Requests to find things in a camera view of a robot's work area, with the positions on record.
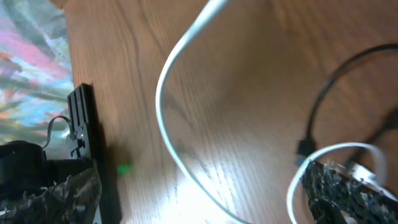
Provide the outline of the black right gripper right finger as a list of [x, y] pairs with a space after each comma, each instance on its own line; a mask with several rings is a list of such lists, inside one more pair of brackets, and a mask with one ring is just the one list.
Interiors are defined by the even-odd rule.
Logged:
[[300, 181], [315, 223], [347, 223], [346, 213], [356, 223], [397, 224], [397, 201], [386, 191], [372, 189], [329, 164], [310, 162]]

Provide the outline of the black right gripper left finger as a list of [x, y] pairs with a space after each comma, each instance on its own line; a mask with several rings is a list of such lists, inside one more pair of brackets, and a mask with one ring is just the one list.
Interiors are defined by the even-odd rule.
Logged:
[[101, 194], [99, 173], [90, 168], [62, 183], [42, 187], [38, 195], [25, 190], [16, 199], [2, 199], [1, 223], [92, 224]]

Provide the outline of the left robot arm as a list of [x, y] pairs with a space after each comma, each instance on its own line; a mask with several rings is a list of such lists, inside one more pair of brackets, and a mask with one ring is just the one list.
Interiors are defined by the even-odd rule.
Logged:
[[89, 159], [48, 160], [39, 145], [8, 142], [1, 146], [1, 200], [19, 200], [23, 193], [40, 195], [43, 187], [62, 183], [92, 166]]

